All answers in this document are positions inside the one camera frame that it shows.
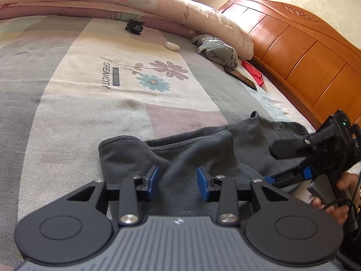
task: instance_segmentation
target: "gray ribbed surface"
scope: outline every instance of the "gray ribbed surface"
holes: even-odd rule
[[[26,262],[18,271],[336,271],[332,263],[310,268],[275,265],[254,253],[236,229],[216,226],[210,217],[149,217],[119,231],[111,246],[88,262],[43,267]]]

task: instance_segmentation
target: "floral comforter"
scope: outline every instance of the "floral comforter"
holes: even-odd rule
[[[0,7],[0,19],[49,14],[123,21],[135,18],[148,27],[183,37],[196,36],[195,31],[209,34],[233,46],[239,57],[253,57],[251,38],[235,22],[191,0],[0,0]],[[187,27],[188,34],[180,26]]]

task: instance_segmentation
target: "white soap bar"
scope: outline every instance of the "white soap bar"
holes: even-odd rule
[[[178,52],[181,48],[173,42],[166,42],[164,45],[167,49]]]

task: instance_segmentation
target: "wooden headboard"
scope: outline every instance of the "wooden headboard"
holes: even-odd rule
[[[361,125],[361,50],[316,15],[267,0],[229,0],[220,8],[249,33],[251,63],[315,127],[337,109]]]

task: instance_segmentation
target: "logo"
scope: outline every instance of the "logo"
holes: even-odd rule
[[[184,220],[182,218],[178,218],[178,219],[175,219],[173,222],[177,225],[180,225],[180,224],[184,223]]]
[[[112,70],[112,81],[110,81],[110,72]],[[119,80],[119,68],[113,67],[111,69],[111,65],[109,63],[103,63],[103,73],[102,73],[102,86],[105,88],[110,88],[110,82],[112,82],[113,86],[120,86]]]

